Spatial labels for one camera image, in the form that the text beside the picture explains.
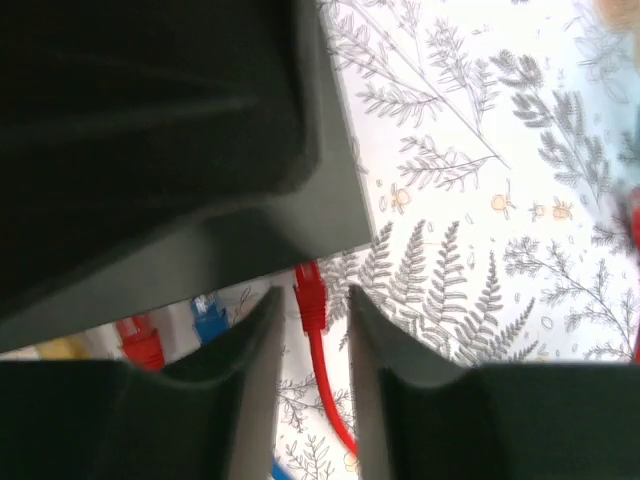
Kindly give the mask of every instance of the blue rj45 connector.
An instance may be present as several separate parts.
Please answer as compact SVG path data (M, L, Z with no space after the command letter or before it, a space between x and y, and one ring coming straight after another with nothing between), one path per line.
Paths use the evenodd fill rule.
M216 294L200 295L191 300L193 327L202 345L221 335L229 328L227 309L220 307Z

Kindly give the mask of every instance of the blue cable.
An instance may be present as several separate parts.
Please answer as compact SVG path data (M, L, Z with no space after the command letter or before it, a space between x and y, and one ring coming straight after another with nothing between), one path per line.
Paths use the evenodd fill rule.
M271 476L273 480L293 480L283 469L276 459L273 459L273 469L271 470Z
M200 295L190 302L193 312L193 328L200 339L201 345L206 345L217 336L229 329L229 317L226 308L220 308L217 295ZM271 469L273 480L293 480L283 468L273 459Z

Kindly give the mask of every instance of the red ethernet cable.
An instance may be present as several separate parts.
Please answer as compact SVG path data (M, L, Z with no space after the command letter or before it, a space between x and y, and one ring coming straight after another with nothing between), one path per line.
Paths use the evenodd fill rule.
M302 329L309 337L313 373L316 376L322 406L327 413L329 423L342 443L353 455L357 456L358 445L338 413L327 375L322 344L322 334L327 328L327 289L320 276L318 265L310 263L296 267L296 281L297 286L294 287L294 290L300 307Z
M160 337L148 314L118 320L116 330L122 340L122 351L132 363L153 371L164 367Z

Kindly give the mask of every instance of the yellow cable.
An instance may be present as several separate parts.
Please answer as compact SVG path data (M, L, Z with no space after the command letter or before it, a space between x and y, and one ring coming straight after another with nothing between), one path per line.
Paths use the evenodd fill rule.
M42 360L82 360L90 358L89 353L76 336L56 338L36 345Z

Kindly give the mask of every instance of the leaf drawing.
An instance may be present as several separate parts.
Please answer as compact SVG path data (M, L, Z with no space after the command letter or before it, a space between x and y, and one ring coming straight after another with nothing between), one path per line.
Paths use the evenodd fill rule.
M456 285L467 282L463 275L464 267L459 263L460 255L456 253L459 225L460 222L453 222L445 233L442 248L438 251L440 258L431 277L432 288L427 291L426 301L422 304L426 318L436 325L455 323L452 314L467 311L459 303L460 300L466 300L467 296L455 290Z
M370 114L394 118L398 125L409 119L420 125L425 114L435 116L447 109L487 150L482 160L467 159L467 162L463 162L461 159L460 165L471 162L466 165L466 170L459 172L458 175L464 174L461 178L468 175L468 170L477 173L488 160L497 160L510 169L481 129L484 114L493 108L498 84L492 78L486 61L467 58L468 54L462 51L462 36L457 30L438 20L430 40L422 40L420 32L424 30L419 26L420 3L417 1L371 0L362 5L355 0L325 0L324 6L330 12L342 12L342 16L334 16L328 25L329 51L337 57L337 69L355 68L363 78L370 79L367 90L359 95L368 104ZM405 46L371 16L367 7L389 9L398 26L413 39L415 55L407 53ZM440 83L432 81L425 73L423 45L435 52L427 56L441 67ZM407 68L418 76L421 85L412 79L406 80L396 71L406 71ZM380 80L388 83L385 86L376 84ZM452 100L450 94L453 90L450 89L454 86L450 84L451 81L459 81L458 88L467 92L472 118L467 118ZM457 180L446 182L443 186L451 188L456 183Z
M368 105L365 113L376 113L380 118L395 118L399 127L412 118L414 127L417 128L422 124L425 110L434 120L436 112L442 111L441 102L437 97L402 89L396 83L391 83L386 89L376 88L372 83L368 83L366 88L366 92L356 94Z
M329 445L325 445L325 438L318 439L316 435L307 435L307 441L301 449L298 449L297 440L292 445L287 444L285 452L289 458L288 467L300 472L300 478L304 480L330 480L335 469L327 460L329 448Z
M380 229L380 232L374 238L371 249L367 254L360 270L358 270L358 281L362 289L371 297L371 299L379 307L384 304L385 292L387 284L384 280L391 276L389 271L392 264L389 262L389 239L393 223L387 224Z
M388 259L391 254L389 251L389 239L391 238L392 230L392 222L388 222L380 229L380 232L371 243L371 248L364 262L356 272L356 277L362 289L371 297L378 308L389 314L395 313L395 306L389 301L389 296L387 295L388 286L384 283L384 280L391 276L389 270L392 264ZM330 302L335 302L341 306L340 309L336 309L336 317L332 324L347 313L348 290L348 282L345 280L341 283L340 291L336 291L335 296L330 297ZM347 331L340 340L340 350L347 344L348 335L349 332Z
M640 155L635 148L633 136L630 132L622 132L622 148L618 153L618 161L623 165L640 162Z
M440 69L440 80L446 93L464 90L467 94L474 124L478 132L482 130L482 116L494 108L492 101L498 96L497 82L487 70L484 60L470 60L464 51L464 39L458 29L446 20L436 19L434 30L429 34L427 45L433 49L429 55L432 65Z
M546 255L540 255L540 244L538 241L524 236L521 239L509 241L504 254L507 262L506 271L508 275L528 275L536 277L541 271L555 279L553 288L542 291L542 302L554 307L571 300L575 305L576 300L586 300L586 304L581 308L572 308L565 317L565 328L567 332L573 331L580 326L583 321L604 326L615 332L620 339L620 345L615 348L611 342L604 345L596 345L587 352L589 358L601 355L613 355L620 360L628 360L633 356L634 335L637 330L635 301L620 302L616 310L612 307L607 289L609 287L611 275L605 266L605 260L598 262L596 273L590 284L585 285L572 274L574 265L571 257L563 251L558 243L552 241L546 248Z
M353 412L353 395L351 395L351 392L345 389L333 392L333 402L336 404L336 408L338 409L338 413L340 414L340 418L342 418L344 424L352 434L355 434L356 422ZM319 395L316 397L315 408L320 415L326 417L327 412L324 409L322 399Z
M293 380L279 380L276 388L278 405L283 407L284 415L280 418L282 423L294 428L298 433L306 430L304 421L307 419L305 410L312 407L312 404L305 403L304 397L310 388L316 386L313 375L308 375L304 380L294 382Z
M406 137L402 142L404 146L400 152L411 152L413 158L400 165L398 170L400 176L407 178L406 185L410 187L417 184L418 190L431 184L445 190L451 190L458 185L463 192L468 179L478 188L480 168L494 158L491 155L471 159L464 152L454 148L440 151L428 135L424 138Z
M379 279L380 283L385 282L386 288L383 285L378 286L377 302L384 306L385 313L403 330L420 338L445 358L466 364L525 359L536 348L537 342L517 352L512 350L531 314L534 300L529 302L515 322L503 329L499 328L500 322L496 313L502 309L502 297L495 257L491 253L485 288L474 305L475 309L467 311L462 305L467 296L455 290L456 285L466 282L460 255L457 253L459 222L453 222L445 232L444 242L435 262L436 268L431 277L431 288L425 292L427 278L424 275L426 258L423 231L426 223L425 220L420 220L414 226L394 275L386 275L382 280ZM386 252L388 247L385 245L388 245L390 235L391 228L385 225L374 242L379 249L378 252L372 251L367 257L369 265L375 264L376 255L380 257L380 250ZM384 264L384 269L388 268L385 255L379 258L380 262ZM455 333L443 328L442 324L447 323L453 326ZM340 349L346 345L347 335L345 334L341 340Z
M608 247L611 255L633 255L637 251L631 226L624 210L611 216L612 225L596 222L591 234L591 244L598 247Z
M606 28L586 2L574 1L577 16L565 27L577 24L581 32L574 38L583 60L578 66L586 70L590 83L602 83L606 95L618 103L628 103L626 87L619 80L618 72L633 67L633 60L624 47L627 32L614 32Z
M349 282L357 275L358 266L358 257L353 251L345 251L320 262L322 278L327 286L327 328L346 315Z
M509 356L510 349L531 315L535 300L531 299L525 311L516 321L499 331L499 323L495 313L504 308L500 303L501 300L495 256L491 251L485 288L474 304L475 309L469 310L464 316L464 320L456 324L454 328L461 345L467 347L475 356L469 355L467 350L460 349L455 353L455 359L458 362L476 364L501 359L522 361L536 348L537 341Z
M514 115L540 130L538 153L556 171L556 181L571 188L586 185L600 208L603 195L610 192L611 164L602 138L586 132L580 92L553 91L550 107L540 96L544 76L533 57L502 50L491 61L502 73L499 81L516 90L511 97Z
M426 221L420 220L416 223L407 242L400 265L389 279L389 294L391 298L401 305L421 304L425 294L423 286L426 276L423 275L426 269L424 257L424 229ZM413 336L418 334L419 315L413 311L406 310L398 317L399 325L403 330Z

